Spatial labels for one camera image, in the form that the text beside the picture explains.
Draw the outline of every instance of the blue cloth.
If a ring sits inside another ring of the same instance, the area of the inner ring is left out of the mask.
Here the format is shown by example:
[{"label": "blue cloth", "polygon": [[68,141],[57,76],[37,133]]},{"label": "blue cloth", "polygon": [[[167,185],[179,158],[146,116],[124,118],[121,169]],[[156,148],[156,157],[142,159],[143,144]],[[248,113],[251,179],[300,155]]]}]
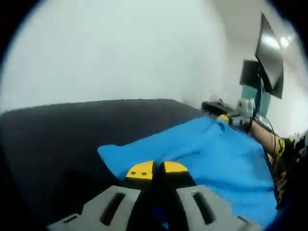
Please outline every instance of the blue cloth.
[{"label": "blue cloth", "polygon": [[135,164],[178,161],[198,185],[229,202],[234,215],[263,227],[276,216],[274,183],[262,146],[222,121],[194,119],[125,146],[101,146],[98,153],[121,180]]}]

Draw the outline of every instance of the blue towel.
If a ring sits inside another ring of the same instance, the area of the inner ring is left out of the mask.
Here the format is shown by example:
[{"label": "blue towel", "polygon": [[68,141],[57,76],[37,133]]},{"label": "blue towel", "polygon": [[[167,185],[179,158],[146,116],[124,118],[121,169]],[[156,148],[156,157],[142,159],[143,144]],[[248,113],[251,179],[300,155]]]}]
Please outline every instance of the blue towel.
[{"label": "blue towel", "polygon": [[276,216],[274,183],[262,146],[223,121],[194,119],[125,146],[101,146],[98,153],[120,180],[138,163],[178,161],[198,185],[229,202],[234,215],[263,227]]}]

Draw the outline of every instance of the black couch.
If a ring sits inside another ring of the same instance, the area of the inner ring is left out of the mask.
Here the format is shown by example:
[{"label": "black couch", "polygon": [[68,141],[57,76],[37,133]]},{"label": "black couch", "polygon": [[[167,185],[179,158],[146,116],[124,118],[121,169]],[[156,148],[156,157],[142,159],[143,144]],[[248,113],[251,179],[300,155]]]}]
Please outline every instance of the black couch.
[{"label": "black couch", "polygon": [[6,220],[42,227],[79,213],[118,181],[98,156],[205,113],[174,100],[115,100],[19,109],[0,117]]}]

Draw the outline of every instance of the white wall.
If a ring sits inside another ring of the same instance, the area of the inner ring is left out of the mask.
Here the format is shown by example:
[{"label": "white wall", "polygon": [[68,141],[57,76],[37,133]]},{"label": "white wall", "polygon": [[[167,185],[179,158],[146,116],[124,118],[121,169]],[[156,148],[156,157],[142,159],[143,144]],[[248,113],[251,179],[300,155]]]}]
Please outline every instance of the white wall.
[{"label": "white wall", "polygon": [[44,1],[12,41],[0,112],[139,98],[200,107],[222,93],[225,58],[224,27],[208,1]]}]

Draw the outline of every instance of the person's arm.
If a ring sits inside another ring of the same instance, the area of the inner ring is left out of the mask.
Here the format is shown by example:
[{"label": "person's arm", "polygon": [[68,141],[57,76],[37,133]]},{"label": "person's arm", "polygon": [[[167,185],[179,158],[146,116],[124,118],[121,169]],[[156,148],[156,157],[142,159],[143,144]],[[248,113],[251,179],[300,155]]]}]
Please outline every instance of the person's arm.
[{"label": "person's arm", "polygon": [[257,122],[252,120],[250,132],[252,136],[263,146],[265,151],[273,157],[280,156],[281,138],[261,127]]}]

